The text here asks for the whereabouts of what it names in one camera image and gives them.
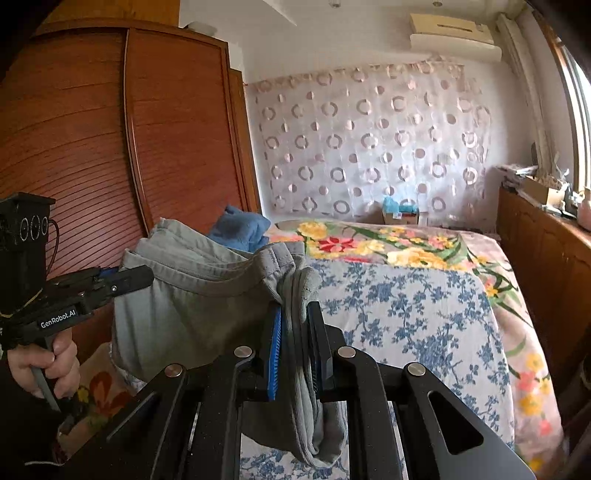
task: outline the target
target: person's hand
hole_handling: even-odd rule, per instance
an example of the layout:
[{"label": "person's hand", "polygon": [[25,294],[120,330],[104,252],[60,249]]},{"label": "person's hand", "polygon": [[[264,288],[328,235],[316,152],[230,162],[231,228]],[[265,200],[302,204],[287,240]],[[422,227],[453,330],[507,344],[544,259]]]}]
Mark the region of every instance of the person's hand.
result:
[{"label": "person's hand", "polygon": [[62,330],[53,340],[53,352],[38,345],[17,346],[7,352],[8,366],[16,382],[38,398],[43,393],[35,381],[31,367],[45,370],[47,378],[57,378],[53,393],[56,398],[71,397],[80,385],[78,348],[72,341],[72,329]]}]

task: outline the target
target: screw head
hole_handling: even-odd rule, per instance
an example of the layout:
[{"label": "screw head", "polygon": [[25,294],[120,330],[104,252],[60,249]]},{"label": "screw head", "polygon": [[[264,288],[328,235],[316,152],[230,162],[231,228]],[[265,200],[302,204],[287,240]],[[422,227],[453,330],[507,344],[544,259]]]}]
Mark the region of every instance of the screw head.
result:
[{"label": "screw head", "polygon": [[252,348],[246,345],[236,347],[234,350],[234,355],[238,358],[248,358],[252,355]]},{"label": "screw head", "polygon": [[164,373],[169,378],[174,378],[183,373],[183,366],[179,364],[170,364],[164,369]]},{"label": "screw head", "polygon": [[342,346],[337,350],[337,353],[343,358],[353,358],[356,352],[351,346]]},{"label": "screw head", "polygon": [[427,369],[423,364],[413,363],[408,365],[408,373],[415,377],[422,377]]}]

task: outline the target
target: air conditioner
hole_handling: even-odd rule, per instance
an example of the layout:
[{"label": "air conditioner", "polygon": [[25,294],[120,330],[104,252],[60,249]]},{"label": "air conditioner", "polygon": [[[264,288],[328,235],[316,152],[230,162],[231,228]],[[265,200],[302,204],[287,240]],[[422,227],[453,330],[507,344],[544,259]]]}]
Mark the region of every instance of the air conditioner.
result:
[{"label": "air conditioner", "polygon": [[479,61],[501,61],[502,50],[495,45],[486,25],[460,18],[411,14],[414,33],[410,36],[414,51]]}]

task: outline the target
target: gray pants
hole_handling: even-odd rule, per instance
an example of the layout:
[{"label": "gray pants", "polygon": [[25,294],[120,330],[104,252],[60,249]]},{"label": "gray pants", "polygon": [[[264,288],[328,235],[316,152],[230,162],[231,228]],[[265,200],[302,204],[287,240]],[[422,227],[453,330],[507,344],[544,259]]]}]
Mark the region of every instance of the gray pants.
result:
[{"label": "gray pants", "polygon": [[149,238],[126,251],[125,268],[148,265],[154,284],[115,299],[113,359],[149,381],[168,364],[211,363],[237,346],[259,347],[271,305],[282,305],[277,399],[246,403],[242,430],[288,450],[308,465],[334,463],[346,442],[344,404],[321,404],[312,387],[306,306],[320,284],[301,242],[267,245],[254,254],[213,242],[176,220],[162,219]]}]

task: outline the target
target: cardboard box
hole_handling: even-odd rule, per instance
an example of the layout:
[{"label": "cardboard box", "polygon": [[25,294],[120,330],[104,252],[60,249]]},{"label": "cardboard box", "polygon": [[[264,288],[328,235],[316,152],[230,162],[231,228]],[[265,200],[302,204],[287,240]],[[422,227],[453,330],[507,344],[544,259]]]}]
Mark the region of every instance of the cardboard box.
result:
[{"label": "cardboard box", "polygon": [[399,213],[399,217],[395,217],[393,213],[384,213],[384,223],[386,225],[418,225],[418,216],[405,215]]},{"label": "cardboard box", "polygon": [[525,177],[521,189],[542,205],[560,208],[560,203],[564,200],[564,191],[568,186],[568,184],[565,184],[562,190],[551,189],[535,181],[532,177]]}]

